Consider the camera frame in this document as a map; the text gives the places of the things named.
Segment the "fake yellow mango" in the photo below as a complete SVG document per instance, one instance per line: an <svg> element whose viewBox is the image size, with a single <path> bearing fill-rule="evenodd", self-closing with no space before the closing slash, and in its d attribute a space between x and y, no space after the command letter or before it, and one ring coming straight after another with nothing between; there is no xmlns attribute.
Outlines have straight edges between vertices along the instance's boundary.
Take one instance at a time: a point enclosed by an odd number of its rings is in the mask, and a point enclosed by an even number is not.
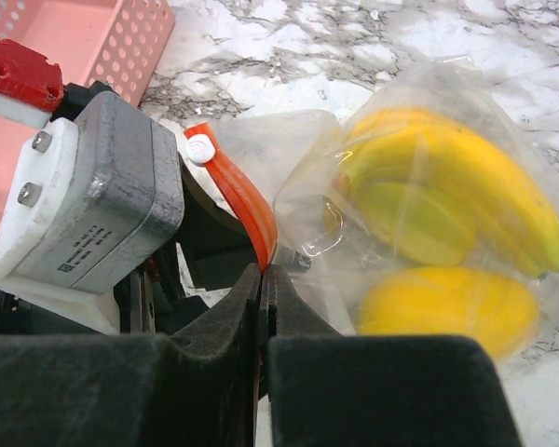
<svg viewBox="0 0 559 447"><path fill-rule="evenodd" d="M500 359L539 328L539 304L523 283L468 267L418 267L384 277L361 302L364 335L463 335Z"/></svg>

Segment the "zip bag with yellow fruit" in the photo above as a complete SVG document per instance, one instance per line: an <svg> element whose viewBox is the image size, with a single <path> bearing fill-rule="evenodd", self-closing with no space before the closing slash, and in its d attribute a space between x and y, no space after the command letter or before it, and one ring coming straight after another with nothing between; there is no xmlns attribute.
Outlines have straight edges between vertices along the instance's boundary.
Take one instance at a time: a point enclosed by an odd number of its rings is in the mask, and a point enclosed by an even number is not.
<svg viewBox="0 0 559 447"><path fill-rule="evenodd" d="M389 107L427 108L470 127L519 163L554 205L548 174L531 165L532 151L493 101L478 66L464 57L426 61L382 87L345 122L305 110L202 123L212 126L269 213L273 256L260 268L285 268L303 297L320 306L335 329L352 335L364 335L358 333L361 302L390 274L418 267L499 273L523 283L539 304L539 328L510 355L518 352L543 329L548 296L541 284L558 273L524 275L453 199L434 189L395 181L371 183L354 196L339 189L348 132Z"/></svg>

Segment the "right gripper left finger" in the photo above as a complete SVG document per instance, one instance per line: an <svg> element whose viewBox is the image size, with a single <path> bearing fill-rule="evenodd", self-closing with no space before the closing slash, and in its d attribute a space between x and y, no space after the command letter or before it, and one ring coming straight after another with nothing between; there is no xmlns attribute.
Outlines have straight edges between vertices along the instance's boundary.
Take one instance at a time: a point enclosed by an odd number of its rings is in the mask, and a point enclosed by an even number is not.
<svg viewBox="0 0 559 447"><path fill-rule="evenodd" d="M180 446L253 446L260 356L257 313L262 273L248 265L229 293L173 335Z"/></svg>

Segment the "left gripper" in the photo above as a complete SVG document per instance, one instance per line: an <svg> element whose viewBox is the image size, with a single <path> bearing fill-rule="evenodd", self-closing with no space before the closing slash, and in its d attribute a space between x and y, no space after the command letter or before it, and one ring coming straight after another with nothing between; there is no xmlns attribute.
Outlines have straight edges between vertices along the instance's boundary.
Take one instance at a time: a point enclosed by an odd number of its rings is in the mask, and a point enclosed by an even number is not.
<svg viewBox="0 0 559 447"><path fill-rule="evenodd" d="M155 324L171 332L192 301L230 288L247 264L273 256L271 222L263 200L208 124L186 132L181 159L184 216L152 261ZM95 332L0 291L0 334Z"/></svg>

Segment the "fake banana bunch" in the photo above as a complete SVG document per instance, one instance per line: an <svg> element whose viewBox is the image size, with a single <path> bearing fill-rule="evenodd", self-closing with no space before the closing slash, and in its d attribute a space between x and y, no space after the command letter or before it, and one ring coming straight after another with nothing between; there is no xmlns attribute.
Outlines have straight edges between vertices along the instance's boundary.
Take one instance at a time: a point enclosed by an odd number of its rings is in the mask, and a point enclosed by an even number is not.
<svg viewBox="0 0 559 447"><path fill-rule="evenodd" d="M434 189L524 275L559 273L558 210L519 163L470 127L427 108L389 107L355 124L345 144L344 193L390 181Z"/></svg>

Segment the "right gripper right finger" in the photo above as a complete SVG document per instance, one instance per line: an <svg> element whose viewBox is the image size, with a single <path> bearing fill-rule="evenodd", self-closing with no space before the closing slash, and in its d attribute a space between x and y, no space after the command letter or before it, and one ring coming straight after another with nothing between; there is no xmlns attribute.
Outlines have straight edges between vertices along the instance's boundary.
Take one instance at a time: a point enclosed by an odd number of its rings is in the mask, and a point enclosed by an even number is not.
<svg viewBox="0 0 559 447"><path fill-rule="evenodd" d="M348 446L348 340L298 295L286 270L263 276L260 322L276 446Z"/></svg>

